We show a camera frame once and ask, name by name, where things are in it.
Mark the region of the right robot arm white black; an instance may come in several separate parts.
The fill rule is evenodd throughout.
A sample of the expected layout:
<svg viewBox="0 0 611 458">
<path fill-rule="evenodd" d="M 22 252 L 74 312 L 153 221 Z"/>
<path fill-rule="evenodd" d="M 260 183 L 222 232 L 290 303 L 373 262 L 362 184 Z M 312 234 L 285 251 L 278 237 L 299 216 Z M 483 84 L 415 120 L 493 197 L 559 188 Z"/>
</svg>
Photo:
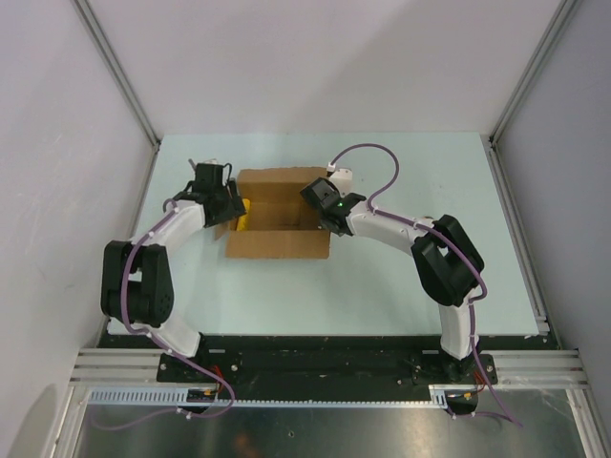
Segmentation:
<svg viewBox="0 0 611 458">
<path fill-rule="evenodd" d="M 409 255 L 420 284 L 438 305 L 441 338 L 432 372 L 462 383 L 474 373 L 478 336 L 474 303 L 488 293 L 481 277 L 484 260 L 459 221 L 409 219 L 376 208 L 370 198 L 343 193 L 329 177 L 318 177 L 301 191 L 322 227 L 341 237 L 379 241 Z"/>
</svg>

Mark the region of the brown cardboard express box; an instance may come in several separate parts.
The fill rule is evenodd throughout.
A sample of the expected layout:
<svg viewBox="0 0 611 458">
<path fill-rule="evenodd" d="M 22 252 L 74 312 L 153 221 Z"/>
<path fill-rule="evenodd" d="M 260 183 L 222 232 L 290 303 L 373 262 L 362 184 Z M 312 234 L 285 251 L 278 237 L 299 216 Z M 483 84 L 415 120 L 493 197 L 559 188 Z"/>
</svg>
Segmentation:
<svg viewBox="0 0 611 458">
<path fill-rule="evenodd" d="M 234 219 L 215 228 L 215 239 L 226 239 L 229 259 L 326 260 L 330 233 L 319 227 L 319 217 L 301 196 L 323 167 L 242 169 L 239 194 L 250 202 L 239 228 Z"/>
</svg>

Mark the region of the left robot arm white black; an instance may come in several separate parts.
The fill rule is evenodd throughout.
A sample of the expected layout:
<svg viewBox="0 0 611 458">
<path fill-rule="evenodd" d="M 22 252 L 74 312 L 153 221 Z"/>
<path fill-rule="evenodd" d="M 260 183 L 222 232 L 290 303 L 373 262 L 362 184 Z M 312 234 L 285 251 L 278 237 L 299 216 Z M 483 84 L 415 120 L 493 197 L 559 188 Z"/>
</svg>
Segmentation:
<svg viewBox="0 0 611 458">
<path fill-rule="evenodd" d="M 233 166 L 191 164 L 194 177 L 162 205 L 163 215 L 142 235 L 104 248 L 100 308 L 132 335 L 143 335 L 172 355 L 188 380 L 204 379 L 211 359 L 199 351 L 200 332 L 174 312 L 170 257 L 197 233 L 246 214 Z"/>
</svg>

